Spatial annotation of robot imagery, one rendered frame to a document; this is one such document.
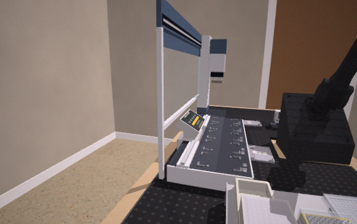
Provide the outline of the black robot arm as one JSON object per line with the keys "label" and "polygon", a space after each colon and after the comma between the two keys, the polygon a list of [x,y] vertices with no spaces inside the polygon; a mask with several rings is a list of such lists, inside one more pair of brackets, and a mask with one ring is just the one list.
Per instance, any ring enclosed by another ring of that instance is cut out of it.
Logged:
{"label": "black robot arm", "polygon": [[306,97],[308,119],[329,122],[330,110],[343,109],[354,92],[350,82],[356,72],[357,38],[337,71],[329,79],[323,79],[313,97]]}

